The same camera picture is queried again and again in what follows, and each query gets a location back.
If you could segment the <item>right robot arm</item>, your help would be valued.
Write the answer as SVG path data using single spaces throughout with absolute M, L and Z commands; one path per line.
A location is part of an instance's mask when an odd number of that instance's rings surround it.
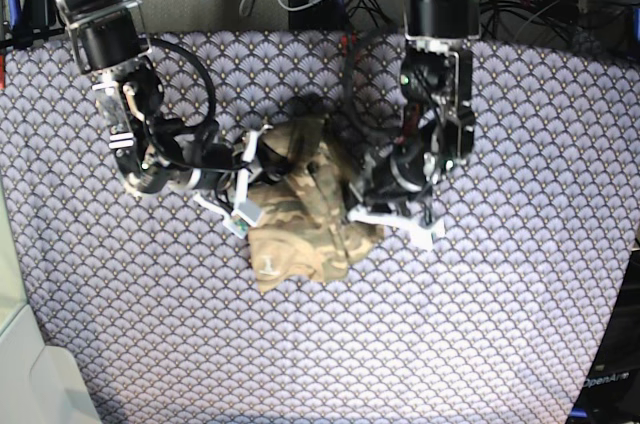
M 109 127 L 109 148 L 125 189 L 154 195 L 180 191 L 273 185 L 296 166 L 293 147 L 276 150 L 277 130 L 250 131 L 242 148 L 218 140 L 215 87 L 201 61 L 186 49 L 139 34 L 132 16 L 141 0 L 53 0 L 79 70 L 93 75 L 99 110 Z M 188 125 L 162 112 L 165 88 L 150 54 L 154 46 L 181 54 L 200 74 L 207 94 L 205 117 Z

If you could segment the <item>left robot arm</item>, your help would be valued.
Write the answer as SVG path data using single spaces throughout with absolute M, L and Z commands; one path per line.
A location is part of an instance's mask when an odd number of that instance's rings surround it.
M 398 129 L 375 129 L 357 114 L 353 77 L 358 52 L 346 58 L 343 110 L 350 124 L 389 145 L 366 157 L 345 195 L 351 221 L 390 224 L 408 204 L 426 202 L 474 145 L 473 57 L 464 43 L 480 34 L 479 0 L 398 0 L 405 38 L 399 86 L 406 106 Z

